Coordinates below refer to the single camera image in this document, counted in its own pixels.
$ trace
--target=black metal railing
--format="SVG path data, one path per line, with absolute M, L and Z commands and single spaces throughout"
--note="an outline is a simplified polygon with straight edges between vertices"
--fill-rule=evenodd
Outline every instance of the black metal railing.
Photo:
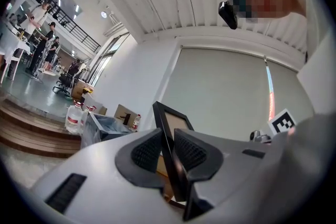
M 36 0 L 42 4 L 45 0 Z M 80 28 L 66 13 L 58 6 L 58 4 L 51 0 L 51 8 L 48 13 L 58 21 L 64 29 L 72 34 L 80 43 L 86 46 L 90 51 L 96 52 L 100 45 L 91 38 L 82 28 Z

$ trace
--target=gray window shade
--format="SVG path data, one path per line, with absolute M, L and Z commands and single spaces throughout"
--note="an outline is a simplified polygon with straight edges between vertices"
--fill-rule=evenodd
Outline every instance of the gray window shade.
M 195 131 L 247 141 L 268 121 L 265 62 L 235 52 L 183 49 L 162 103 L 187 115 Z
M 297 123 L 313 116 L 312 105 L 297 78 L 297 73 L 270 61 L 268 67 L 273 82 L 275 115 L 283 109 L 288 109 Z

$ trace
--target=stair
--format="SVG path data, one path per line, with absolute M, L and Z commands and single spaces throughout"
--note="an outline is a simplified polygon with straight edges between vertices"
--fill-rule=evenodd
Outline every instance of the stair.
M 68 158 L 80 150 L 80 136 L 5 100 L 0 105 L 0 142 L 40 156 Z

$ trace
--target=gray trash bin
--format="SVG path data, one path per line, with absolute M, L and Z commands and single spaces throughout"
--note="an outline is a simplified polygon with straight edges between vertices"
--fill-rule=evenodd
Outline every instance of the gray trash bin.
M 113 117 L 89 113 L 80 148 L 133 133 Z

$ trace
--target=black headset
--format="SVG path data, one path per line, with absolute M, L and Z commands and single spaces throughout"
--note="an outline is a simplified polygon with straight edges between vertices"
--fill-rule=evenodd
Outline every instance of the black headset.
M 231 29 L 237 29 L 237 14 L 233 10 L 233 6 L 229 3 L 229 1 L 219 3 L 218 14 Z

